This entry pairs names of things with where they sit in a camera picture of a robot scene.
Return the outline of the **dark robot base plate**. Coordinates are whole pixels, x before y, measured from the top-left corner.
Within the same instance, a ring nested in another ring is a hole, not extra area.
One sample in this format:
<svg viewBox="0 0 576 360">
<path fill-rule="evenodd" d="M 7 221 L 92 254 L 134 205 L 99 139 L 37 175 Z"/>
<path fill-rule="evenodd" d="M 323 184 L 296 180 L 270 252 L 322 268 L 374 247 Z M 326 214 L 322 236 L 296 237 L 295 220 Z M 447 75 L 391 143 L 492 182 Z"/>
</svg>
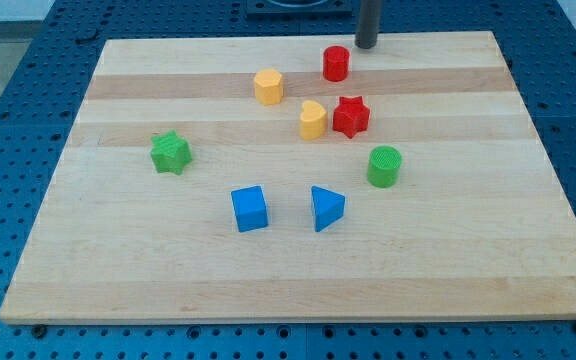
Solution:
<svg viewBox="0 0 576 360">
<path fill-rule="evenodd" d="M 350 15 L 353 0 L 244 0 L 247 17 L 276 15 Z"/>
</svg>

